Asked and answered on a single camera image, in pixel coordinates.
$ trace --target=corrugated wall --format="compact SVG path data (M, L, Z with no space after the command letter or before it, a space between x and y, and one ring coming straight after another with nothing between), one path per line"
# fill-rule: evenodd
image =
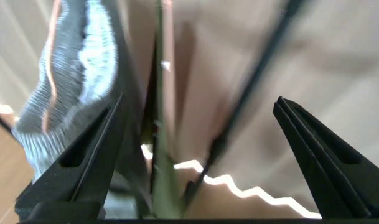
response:
M0 0L0 103L22 108L37 83L51 0ZM283 1L175 0L177 160L207 154L240 94ZM145 90L154 1L118 1ZM278 96L294 100L379 166L379 0L311 1L255 91L230 150L212 175L242 190L259 185L317 211L272 115Z

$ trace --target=wavy light line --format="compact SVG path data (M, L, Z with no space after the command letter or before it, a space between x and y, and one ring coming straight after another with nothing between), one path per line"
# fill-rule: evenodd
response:
M144 154L144 157L147 160L151 160L153 158L153 153L149 150L149 145L141 145L142 152ZM194 169L198 173L201 173L203 171L203 167L197 160L191 160L186 162L181 162L180 164L174 165L175 169ZM274 206L278 205L288 205L293 210L295 210L298 214L302 215L304 218L322 218L320 214L316 212L310 212L306 208L304 208L302 205L300 205L298 202L296 202L291 197L283 197L283 198L274 198L270 196L267 192L265 192L261 187L253 187L248 190L240 190L235 182L233 181L231 175L225 174L221 175L219 177L204 177L204 182L210 185L220 185L225 184L229 188L229 190L235 194L236 196L240 198L247 198L252 196L259 196L259 198L263 199L266 203Z

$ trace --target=brown floor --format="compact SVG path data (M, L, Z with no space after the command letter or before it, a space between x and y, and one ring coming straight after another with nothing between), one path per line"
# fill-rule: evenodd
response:
M21 146L0 127L0 223L16 223L14 201L33 172ZM194 170L178 170L181 188L196 177ZM272 206L257 196L241 199L226 185L204 184L187 218L301 218L288 206Z

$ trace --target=brown cord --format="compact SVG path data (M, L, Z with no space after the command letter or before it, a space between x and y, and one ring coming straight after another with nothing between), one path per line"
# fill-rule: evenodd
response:
M48 108L44 111L42 117L42 131L44 134L48 131L48 120L49 111L53 108L57 102L57 87L55 85L55 80L51 72L51 59L52 59L52 47L55 40L55 32L57 29L57 19L59 16L60 0L54 0L54 5L52 6L52 13L50 18L49 32L47 38L47 46L45 50L45 69L47 71L48 81L51 87L51 99Z

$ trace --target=gray cloth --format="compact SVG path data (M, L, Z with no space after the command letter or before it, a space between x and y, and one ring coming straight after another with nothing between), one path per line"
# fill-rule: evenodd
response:
M39 62L39 83L12 130L34 168L34 182L103 110L116 79L116 41L101 2L61 3L52 51L57 103L49 111L48 133L41 129L51 97L45 48Z

